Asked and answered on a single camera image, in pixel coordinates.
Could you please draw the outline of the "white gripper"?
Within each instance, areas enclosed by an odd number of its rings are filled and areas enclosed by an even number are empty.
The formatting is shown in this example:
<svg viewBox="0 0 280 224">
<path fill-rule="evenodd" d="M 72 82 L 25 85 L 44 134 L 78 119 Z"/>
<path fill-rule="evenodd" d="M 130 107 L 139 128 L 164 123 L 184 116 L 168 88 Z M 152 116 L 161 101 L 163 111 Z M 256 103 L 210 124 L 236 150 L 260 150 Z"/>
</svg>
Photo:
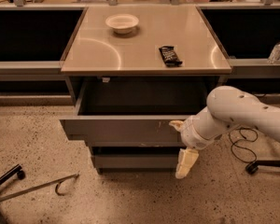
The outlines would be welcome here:
<svg viewBox="0 0 280 224">
<path fill-rule="evenodd" d="M 208 115 L 195 115 L 185 119 L 184 122 L 182 120 L 171 120 L 169 125 L 180 132 L 182 142 L 188 147 L 180 149 L 178 153 L 175 177 L 182 179 L 188 175 L 190 169 L 198 160 L 199 152 L 197 150 L 203 150 L 223 134 L 223 123 Z"/>
</svg>

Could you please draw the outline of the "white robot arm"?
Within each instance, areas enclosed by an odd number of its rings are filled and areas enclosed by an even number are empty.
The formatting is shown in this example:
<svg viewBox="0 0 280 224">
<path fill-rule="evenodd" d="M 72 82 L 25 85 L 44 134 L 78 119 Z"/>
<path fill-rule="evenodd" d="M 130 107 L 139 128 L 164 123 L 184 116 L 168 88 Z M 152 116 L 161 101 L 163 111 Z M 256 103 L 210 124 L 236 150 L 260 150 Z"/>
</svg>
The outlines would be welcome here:
<svg viewBox="0 0 280 224">
<path fill-rule="evenodd" d="M 178 153 L 175 177 L 186 177 L 199 157 L 199 151 L 222 134 L 240 125 L 256 128 L 280 143 L 280 107 L 266 105 L 255 95 L 232 86 L 220 86 L 207 96 L 206 107 L 185 120 L 171 120 L 186 146 Z"/>
</svg>

